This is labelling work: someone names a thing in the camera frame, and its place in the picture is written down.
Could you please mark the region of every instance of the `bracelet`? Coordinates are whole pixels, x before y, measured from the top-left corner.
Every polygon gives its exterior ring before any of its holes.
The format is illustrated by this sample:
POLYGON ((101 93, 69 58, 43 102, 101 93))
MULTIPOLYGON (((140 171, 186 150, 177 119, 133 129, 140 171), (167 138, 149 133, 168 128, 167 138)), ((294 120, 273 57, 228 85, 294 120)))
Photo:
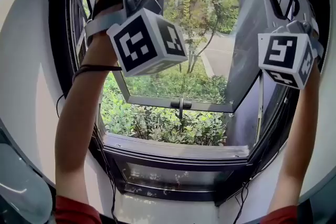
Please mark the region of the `bracelet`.
POLYGON ((76 72, 73 74, 72 83, 75 81, 80 74, 85 72, 92 71, 120 71, 121 67, 112 67, 112 66, 100 66, 100 65, 82 65, 76 72))

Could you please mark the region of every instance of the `window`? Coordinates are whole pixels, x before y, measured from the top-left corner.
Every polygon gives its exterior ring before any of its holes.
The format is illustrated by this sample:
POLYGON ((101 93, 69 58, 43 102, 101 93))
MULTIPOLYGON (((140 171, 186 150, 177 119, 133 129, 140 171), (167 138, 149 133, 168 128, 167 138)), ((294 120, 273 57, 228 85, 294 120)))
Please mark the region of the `window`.
MULTIPOLYGON (((78 66, 93 1, 72 0, 78 66)), ((289 0, 280 4, 290 11, 289 0)), ((165 0, 164 17, 182 27, 188 61, 150 76, 108 75, 97 115, 103 151, 122 193, 220 200, 281 141, 270 136, 287 126, 284 98, 297 96, 258 68, 263 0, 165 0)))

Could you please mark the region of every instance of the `window frame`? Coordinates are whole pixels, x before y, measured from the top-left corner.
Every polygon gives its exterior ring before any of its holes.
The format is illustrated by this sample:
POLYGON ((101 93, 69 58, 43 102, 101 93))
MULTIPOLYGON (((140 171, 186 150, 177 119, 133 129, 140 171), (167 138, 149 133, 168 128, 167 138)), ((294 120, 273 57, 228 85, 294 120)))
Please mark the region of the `window frame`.
MULTIPOLYGON (((329 8, 329 0, 326 1, 325 5, 321 5, 321 0, 309 0, 316 13, 317 10, 319 12, 326 10, 329 8)), ((78 66, 76 64, 77 54, 74 53, 77 50, 74 50, 76 46, 74 46, 73 37, 69 33, 73 33, 72 26, 70 23, 70 14, 74 7, 73 0, 66 0, 62 2, 58 6, 58 0, 50 0, 49 2, 49 30, 50 30, 50 39, 51 39, 51 47, 53 50, 53 55, 55 59, 55 66, 57 70, 57 74, 60 80, 60 84, 62 87, 65 96, 71 87, 71 78, 75 70, 77 70, 78 66)), ((320 31, 320 41, 324 45, 324 49, 326 50, 326 44, 328 41, 328 33, 329 33, 329 18, 326 15, 321 15, 317 17, 317 21, 319 26, 322 26, 323 29, 320 31)), ((86 47, 83 45, 83 42, 78 42, 82 53, 85 54, 86 47)), ((323 65, 323 61, 320 62, 319 67, 321 68, 323 65)), ((296 102, 298 100, 298 91, 293 89, 288 89, 279 85, 276 85, 276 89, 271 98, 271 103, 273 105, 268 106, 265 110, 264 122, 260 126, 260 133, 262 136, 259 141, 255 144, 253 149, 250 152, 248 158, 244 159, 234 159, 236 162, 235 165, 241 165, 241 169, 235 170, 227 180, 216 184, 215 190, 212 192, 195 192, 195 191, 176 191, 176 190, 167 190, 167 189, 159 189, 159 188, 151 188, 147 186, 138 186, 136 184, 128 183, 123 178, 119 168, 116 164, 117 153, 115 153, 115 149, 113 152, 111 148, 108 148, 108 145, 104 145, 103 151, 105 152, 106 157, 109 160, 110 169, 112 171, 113 176, 115 177, 115 183, 120 193, 136 193, 142 196, 148 196, 148 192, 156 193, 156 198, 163 199, 171 199, 171 200, 189 200, 189 201, 214 201, 215 205, 219 206, 221 203, 226 201, 229 197, 231 197, 235 191, 241 188, 242 182, 248 180, 253 172, 261 170, 262 167, 267 164, 267 162, 276 154, 279 145, 281 146, 288 137, 290 122, 295 112, 296 102)), ((98 163, 104 169, 104 163, 102 161, 101 152, 97 146, 97 143, 103 143, 102 136, 99 135, 105 133, 104 126, 102 122, 97 125, 99 128, 98 131, 94 132, 94 136, 91 139, 89 149, 93 156, 97 159, 98 163)), ((134 163, 134 157, 127 153, 127 158, 131 159, 134 163)), ((152 165, 158 165, 158 162, 154 162, 155 160, 145 158, 145 161, 152 165)), ((184 161, 179 160, 181 163, 181 168, 187 167, 184 161)), ((167 162, 163 163, 163 168, 167 169, 167 162)), ((206 169, 207 164, 199 165, 198 168, 200 170, 206 169)))

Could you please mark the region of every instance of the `red shirt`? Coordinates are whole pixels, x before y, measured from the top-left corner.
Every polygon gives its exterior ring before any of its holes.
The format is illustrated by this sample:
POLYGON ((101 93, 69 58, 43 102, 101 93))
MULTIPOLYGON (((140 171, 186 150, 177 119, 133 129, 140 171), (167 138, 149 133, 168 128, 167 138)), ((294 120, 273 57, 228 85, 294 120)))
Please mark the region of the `red shirt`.
MULTIPOLYGON (((101 224, 99 213, 92 206, 56 196, 56 222, 65 224, 101 224)), ((296 224, 297 207, 288 206, 265 216, 260 224, 296 224)))

